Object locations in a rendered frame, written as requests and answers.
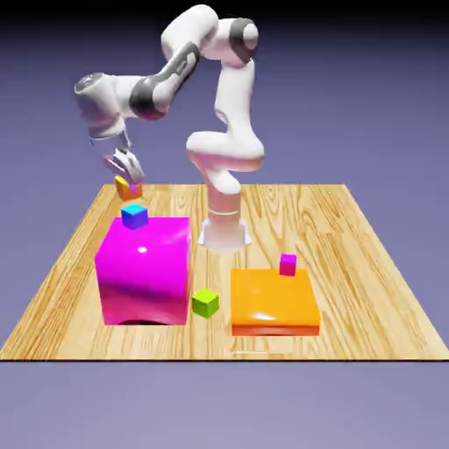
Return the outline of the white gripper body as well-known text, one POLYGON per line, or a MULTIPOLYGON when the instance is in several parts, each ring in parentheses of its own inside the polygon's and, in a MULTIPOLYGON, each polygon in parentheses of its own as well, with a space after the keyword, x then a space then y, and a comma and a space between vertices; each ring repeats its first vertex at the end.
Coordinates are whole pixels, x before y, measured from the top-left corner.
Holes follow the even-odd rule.
POLYGON ((126 148, 116 148, 113 154, 102 156, 105 166, 114 174, 125 179, 129 184, 141 184, 145 175, 139 160, 126 148))

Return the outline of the small orange cube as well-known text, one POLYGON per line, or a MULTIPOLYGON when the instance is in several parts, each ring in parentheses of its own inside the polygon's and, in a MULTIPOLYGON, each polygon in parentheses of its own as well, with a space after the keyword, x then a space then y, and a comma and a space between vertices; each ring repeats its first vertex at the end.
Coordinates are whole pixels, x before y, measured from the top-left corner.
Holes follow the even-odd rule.
POLYGON ((118 195, 123 201, 131 201, 142 196, 141 184, 130 184, 119 175, 115 176, 115 184, 118 195))

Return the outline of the small blue cube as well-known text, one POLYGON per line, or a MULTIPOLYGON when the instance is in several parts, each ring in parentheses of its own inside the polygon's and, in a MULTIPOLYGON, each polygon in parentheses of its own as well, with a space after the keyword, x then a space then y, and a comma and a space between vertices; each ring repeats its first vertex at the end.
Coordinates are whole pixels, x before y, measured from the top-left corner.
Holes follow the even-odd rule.
POLYGON ((133 203, 121 208, 122 225, 128 229, 136 230, 147 225, 147 207, 133 203))

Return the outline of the small green cube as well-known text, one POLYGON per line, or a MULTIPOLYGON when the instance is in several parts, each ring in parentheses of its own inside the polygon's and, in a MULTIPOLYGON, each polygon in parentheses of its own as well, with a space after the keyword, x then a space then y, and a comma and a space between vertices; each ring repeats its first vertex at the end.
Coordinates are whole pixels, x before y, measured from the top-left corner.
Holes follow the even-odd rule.
POLYGON ((192 296, 192 310, 199 316, 210 318, 219 309, 219 294, 210 289, 200 289, 192 296))

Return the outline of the small pink cube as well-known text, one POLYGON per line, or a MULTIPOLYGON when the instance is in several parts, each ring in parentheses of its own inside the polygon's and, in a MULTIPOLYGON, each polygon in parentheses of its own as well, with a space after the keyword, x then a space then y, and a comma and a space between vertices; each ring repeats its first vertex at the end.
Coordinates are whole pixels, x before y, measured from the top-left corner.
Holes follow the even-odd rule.
POLYGON ((295 254, 283 253, 279 263, 279 274, 294 276, 296 274, 297 256, 295 254))

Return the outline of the large magenta box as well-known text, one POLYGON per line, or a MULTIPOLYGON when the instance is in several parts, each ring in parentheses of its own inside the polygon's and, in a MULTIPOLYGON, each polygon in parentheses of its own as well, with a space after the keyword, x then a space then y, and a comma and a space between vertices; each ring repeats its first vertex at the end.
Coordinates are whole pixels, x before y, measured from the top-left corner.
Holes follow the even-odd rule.
POLYGON ((187 217, 150 217, 136 230, 114 218, 95 265, 105 324, 186 324, 190 286, 187 217))

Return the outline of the large orange box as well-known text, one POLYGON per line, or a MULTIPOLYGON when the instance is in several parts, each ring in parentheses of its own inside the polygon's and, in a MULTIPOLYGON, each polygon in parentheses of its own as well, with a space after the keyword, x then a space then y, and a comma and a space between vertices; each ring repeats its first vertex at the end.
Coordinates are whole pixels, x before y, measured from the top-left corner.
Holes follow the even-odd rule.
POLYGON ((306 270, 231 271, 233 336, 317 336, 320 313, 306 270))

